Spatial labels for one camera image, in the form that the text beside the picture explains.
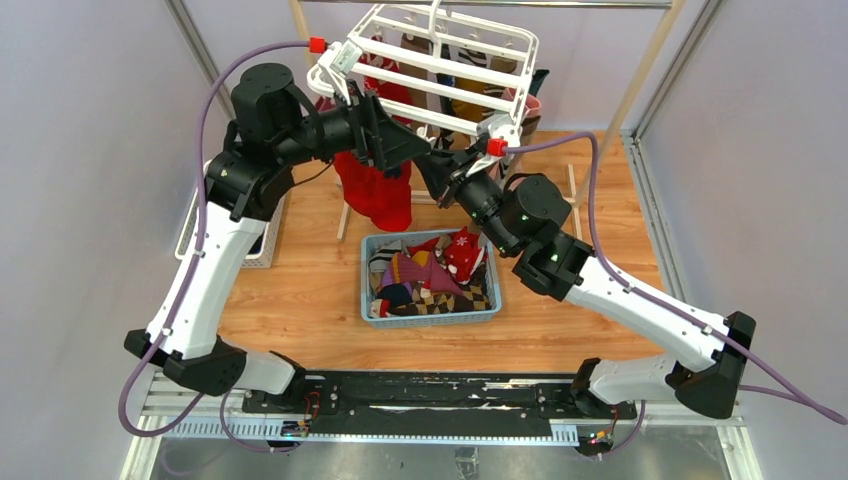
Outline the white plastic sock hanger frame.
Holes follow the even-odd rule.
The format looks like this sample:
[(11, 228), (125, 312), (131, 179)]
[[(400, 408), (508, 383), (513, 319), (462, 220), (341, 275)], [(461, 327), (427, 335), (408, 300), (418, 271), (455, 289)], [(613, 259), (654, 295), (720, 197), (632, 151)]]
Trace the white plastic sock hanger frame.
[[(429, 39), (431, 53), (401, 48), (404, 33)], [(346, 40), (356, 43), (363, 54), (390, 58), (398, 64), (414, 65), (429, 73), (428, 80), (421, 80), (359, 62), (347, 80), (357, 76), (375, 77), (417, 88), (435, 97), (446, 96), (468, 106), (481, 107), (489, 110), (491, 116), (506, 113), (516, 120), (521, 120), (539, 47), (538, 37), (524, 28), (458, 13), (439, 1), (429, 5), (376, 4), (336, 42)], [(440, 57), (442, 44), (449, 45), (451, 60)], [(436, 81), (437, 73), (454, 76), (455, 86), (440, 85)], [(334, 96), (317, 63), (309, 70), (307, 81), (313, 92), (324, 97)], [(389, 114), (433, 128), (447, 127), (468, 136), (483, 121), (450, 117), (430, 107), (421, 109), (391, 100), (384, 100), (382, 106)]]

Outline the red beige christmas sock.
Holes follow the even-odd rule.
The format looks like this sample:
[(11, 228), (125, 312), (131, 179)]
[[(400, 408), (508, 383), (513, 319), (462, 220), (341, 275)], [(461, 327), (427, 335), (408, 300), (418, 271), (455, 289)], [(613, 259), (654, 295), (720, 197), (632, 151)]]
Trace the red beige christmas sock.
[(345, 202), (360, 215), (371, 218), (374, 213), (373, 192), (378, 171), (361, 164), (352, 152), (336, 154), (334, 168), (342, 183)]

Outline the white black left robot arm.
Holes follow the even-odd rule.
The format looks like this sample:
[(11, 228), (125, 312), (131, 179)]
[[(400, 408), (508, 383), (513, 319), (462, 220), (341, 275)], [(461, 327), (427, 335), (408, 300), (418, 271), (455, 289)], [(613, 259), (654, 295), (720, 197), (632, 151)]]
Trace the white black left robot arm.
[(229, 345), (218, 324), (247, 253), (294, 185), (294, 167), (350, 152), (384, 171), (430, 151), (430, 143), (392, 118), (375, 94), (354, 82), (346, 90), (349, 104), (322, 112), (284, 65), (263, 63), (242, 74), (231, 94), (236, 119), (223, 150), (201, 166), (195, 250), (183, 259), (162, 310), (146, 328), (126, 335), (128, 352), (202, 394), (263, 391), (286, 413), (305, 404), (299, 364)]

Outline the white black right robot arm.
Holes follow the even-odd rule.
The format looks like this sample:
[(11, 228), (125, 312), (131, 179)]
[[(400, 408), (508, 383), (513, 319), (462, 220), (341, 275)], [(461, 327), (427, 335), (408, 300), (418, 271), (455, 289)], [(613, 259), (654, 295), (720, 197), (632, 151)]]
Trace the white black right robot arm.
[(534, 293), (593, 310), (653, 341), (663, 354), (585, 360), (570, 386), (574, 408), (594, 417), (629, 401), (675, 400), (713, 419), (731, 416), (756, 322), (713, 314), (628, 275), (599, 248), (563, 231), (570, 204), (543, 174), (516, 174), (500, 186), (471, 170), (475, 149), (414, 158), (430, 196), (458, 204)]

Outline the black blue hanging sock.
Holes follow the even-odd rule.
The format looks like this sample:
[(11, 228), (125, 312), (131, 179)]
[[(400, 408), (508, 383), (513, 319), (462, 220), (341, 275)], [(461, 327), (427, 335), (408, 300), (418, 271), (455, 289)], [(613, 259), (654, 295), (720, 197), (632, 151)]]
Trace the black blue hanging sock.
[[(440, 47), (440, 57), (445, 60), (451, 60), (451, 51), (448, 44), (442, 44)], [(436, 81), (447, 87), (455, 86), (455, 77), (450, 74), (437, 73)], [(455, 117), (456, 113), (453, 108), (453, 99), (446, 96), (439, 96), (440, 112), (444, 115)], [(455, 143), (455, 131), (447, 127), (439, 127), (436, 137), (435, 147), (442, 150), (452, 150)]]

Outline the red snowflake hanging sock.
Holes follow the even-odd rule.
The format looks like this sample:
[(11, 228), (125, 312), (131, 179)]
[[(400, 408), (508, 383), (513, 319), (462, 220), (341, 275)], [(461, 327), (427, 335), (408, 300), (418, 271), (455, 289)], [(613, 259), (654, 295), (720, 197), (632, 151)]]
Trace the red snowflake hanging sock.
[[(364, 53), (360, 57), (359, 62), (393, 73), (400, 72), (397, 61), (371, 53)], [(405, 105), (413, 104), (410, 90), (406, 86), (391, 83), (375, 77), (365, 76), (364, 87), (366, 90), (374, 91), (380, 98), (403, 103)]]

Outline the pink green hanging sock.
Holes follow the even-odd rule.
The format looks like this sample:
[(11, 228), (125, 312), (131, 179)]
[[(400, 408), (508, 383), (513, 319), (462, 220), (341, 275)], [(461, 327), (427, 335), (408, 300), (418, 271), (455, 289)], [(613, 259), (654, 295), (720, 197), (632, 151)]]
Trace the pink green hanging sock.
[(521, 114), (521, 144), (532, 142), (542, 117), (542, 103), (532, 94), (526, 94)]

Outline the blue plastic laundry basket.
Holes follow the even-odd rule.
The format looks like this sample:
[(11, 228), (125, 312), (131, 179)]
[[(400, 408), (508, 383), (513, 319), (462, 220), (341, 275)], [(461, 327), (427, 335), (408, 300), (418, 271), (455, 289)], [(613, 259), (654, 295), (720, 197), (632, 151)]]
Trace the blue plastic laundry basket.
[(466, 228), (367, 236), (361, 317), (374, 328), (487, 322), (502, 308), (496, 256)]

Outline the white perforated side basket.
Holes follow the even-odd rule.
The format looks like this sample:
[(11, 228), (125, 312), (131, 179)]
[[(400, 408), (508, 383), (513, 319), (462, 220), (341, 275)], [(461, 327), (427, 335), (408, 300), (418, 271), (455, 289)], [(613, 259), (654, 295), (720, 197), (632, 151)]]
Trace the white perforated side basket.
[(236, 277), (240, 271), (254, 268), (257, 261), (268, 268), (282, 203), (272, 205), (268, 221), (251, 218), (234, 221), (227, 209), (200, 195), (200, 182), (205, 179), (207, 167), (206, 161), (195, 164), (195, 191), (178, 241), (182, 249), (178, 275), (183, 277), (193, 260), (197, 262), (197, 277)]

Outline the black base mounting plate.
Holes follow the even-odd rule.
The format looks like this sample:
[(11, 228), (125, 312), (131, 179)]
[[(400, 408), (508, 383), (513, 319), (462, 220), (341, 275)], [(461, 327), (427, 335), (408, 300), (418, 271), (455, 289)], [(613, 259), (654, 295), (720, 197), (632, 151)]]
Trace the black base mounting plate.
[(281, 395), (249, 391), (245, 413), (308, 420), (315, 434), (546, 437), (555, 420), (609, 424), (636, 408), (577, 400), (570, 373), (311, 370)]

